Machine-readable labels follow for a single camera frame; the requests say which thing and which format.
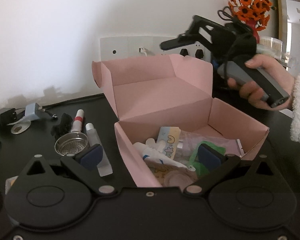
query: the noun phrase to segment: socket panel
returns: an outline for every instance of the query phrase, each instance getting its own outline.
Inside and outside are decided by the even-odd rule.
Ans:
[[[160,49],[160,43],[163,41],[175,39],[175,37],[161,36],[129,36],[129,37],[108,37],[100,39],[100,55],[102,61],[122,59],[127,57],[145,57],[140,53],[140,48],[147,50],[148,56],[180,54],[181,49],[187,49],[189,56],[195,57],[196,51],[202,49],[204,53],[203,60],[206,59],[205,47],[196,42],[182,48],[163,51]]]

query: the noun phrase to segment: red vase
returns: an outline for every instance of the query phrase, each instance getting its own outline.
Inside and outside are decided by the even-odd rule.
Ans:
[[[256,30],[257,21],[255,21],[253,19],[249,19],[248,21],[246,21],[246,25],[251,27],[251,29],[253,30],[253,36],[256,38],[257,43],[259,43],[260,37],[259,37],[259,34]]]

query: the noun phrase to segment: table surface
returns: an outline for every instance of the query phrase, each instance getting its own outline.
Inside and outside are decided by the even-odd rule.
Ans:
[[[270,128],[268,139],[260,150],[273,160],[294,192],[300,193],[300,144],[290,140],[291,118],[280,113],[260,110],[241,99],[237,92],[214,90],[213,96],[231,104],[239,110],[257,119]],[[105,178],[112,186],[135,187],[135,184],[120,156],[114,133],[117,117],[103,95],[93,98],[78,99],[61,104],[49,110],[59,117],[67,113],[74,117],[78,109],[85,112],[85,123],[95,126],[114,173]],[[5,180],[17,176],[29,160],[36,154],[47,160],[59,159],[54,151],[55,139],[50,134],[53,125],[59,121],[47,119],[31,123],[30,128],[18,135],[10,132],[11,127],[0,128],[0,191],[4,194]],[[300,220],[295,221],[295,228],[300,227]]]

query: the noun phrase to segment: ceiling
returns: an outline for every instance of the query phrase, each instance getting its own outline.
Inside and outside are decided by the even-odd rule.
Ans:
[[[297,1],[287,1],[287,13],[289,20],[288,22],[300,24],[300,2]]]

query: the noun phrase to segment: open box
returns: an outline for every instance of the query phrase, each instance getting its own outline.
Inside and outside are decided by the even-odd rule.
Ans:
[[[157,139],[161,126],[205,136],[240,139],[253,160],[269,128],[212,98],[212,65],[181,55],[137,57],[92,63],[93,77],[119,118],[114,125],[123,161],[138,187],[161,187],[134,148]]]

